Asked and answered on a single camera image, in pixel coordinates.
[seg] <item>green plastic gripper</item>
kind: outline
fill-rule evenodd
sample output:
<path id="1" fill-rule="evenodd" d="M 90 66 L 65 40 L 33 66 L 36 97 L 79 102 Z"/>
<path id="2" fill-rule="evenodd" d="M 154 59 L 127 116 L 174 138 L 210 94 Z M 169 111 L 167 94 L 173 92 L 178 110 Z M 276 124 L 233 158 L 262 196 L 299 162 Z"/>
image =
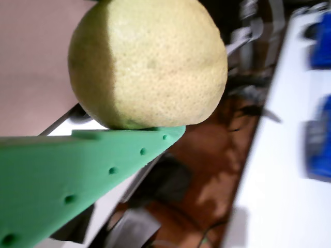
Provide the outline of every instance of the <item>green plastic gripper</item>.
<path id="1" fill-rule="evenodd" d="M 0 138 L 0 247 L 33 247 L 144 167 L 185 127 Z"/>

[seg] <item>pomelo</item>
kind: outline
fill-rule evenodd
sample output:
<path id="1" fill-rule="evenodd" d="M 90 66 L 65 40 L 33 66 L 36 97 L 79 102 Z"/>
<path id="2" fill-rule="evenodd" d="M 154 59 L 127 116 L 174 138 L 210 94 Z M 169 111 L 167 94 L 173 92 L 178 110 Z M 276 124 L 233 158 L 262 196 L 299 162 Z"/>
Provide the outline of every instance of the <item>pomelo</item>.
<path id="1" fill-rule="evenodd" d="M 72 89 L 108 128 L 196 124 L 223 94 L 227 53 L 197 0 L 103 0 L 81 20 L 69 55 Z"/>

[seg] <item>brown floor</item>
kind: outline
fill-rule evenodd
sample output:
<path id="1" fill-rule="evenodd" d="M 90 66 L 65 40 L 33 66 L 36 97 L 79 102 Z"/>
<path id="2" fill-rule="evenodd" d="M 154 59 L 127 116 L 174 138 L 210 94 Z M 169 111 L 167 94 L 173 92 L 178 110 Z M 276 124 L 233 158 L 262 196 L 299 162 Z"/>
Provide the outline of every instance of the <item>brown floor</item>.
<path id="1" fill-rule="evenodd" d="M 188 126 L 184 136 L 169 149 L 193 171 L 191 187 L 176 207 L 193 218 L 196 224 L 169 206 L 153 203 L 148 209 L 162 223 L 157 240 L 169 241 L 180 248 L 197 247 L 204 229 L 228 218 L 258 121 L 249 117 L 242 130 L 228 131 L 244 122 L 243 118 L 232 118 L 233 109 L 244 104 L 241 100 L 222 100 L 208 120 Z M 217 227 L 208 233 L 213 246 L 220 242 L 225 227 Z M 212 247 L 208 242 L 201 246 L 208 247 Z"/>

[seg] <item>white table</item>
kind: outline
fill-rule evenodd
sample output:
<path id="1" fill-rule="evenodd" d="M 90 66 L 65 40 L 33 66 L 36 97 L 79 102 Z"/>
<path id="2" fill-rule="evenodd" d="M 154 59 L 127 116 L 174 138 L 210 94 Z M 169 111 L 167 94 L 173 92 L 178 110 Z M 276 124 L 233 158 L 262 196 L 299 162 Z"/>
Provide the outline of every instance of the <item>white table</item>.
<path id="1" fill-rule="evenodd" d="M 330 248 L 331 183 L 307 178 L 304 125 L 331 94 L 331 70 L 310 70 L 302 38 L 320 13 L 291 17 L 266 108 L 282 119 L 258 126 L 223 248 Z"/>

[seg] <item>pink wall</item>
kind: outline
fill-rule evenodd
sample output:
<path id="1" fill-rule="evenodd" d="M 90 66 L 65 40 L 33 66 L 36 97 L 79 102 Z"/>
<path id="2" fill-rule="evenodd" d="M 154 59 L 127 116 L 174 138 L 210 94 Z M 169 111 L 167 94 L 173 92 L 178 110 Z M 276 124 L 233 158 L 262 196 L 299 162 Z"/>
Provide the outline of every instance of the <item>pink wall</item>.
<path id="1" fill-rule="evenodd" d="M 71 34 L 94 2 L 0 1 L 0 136 L 38 135 L 72 108 Z"/>

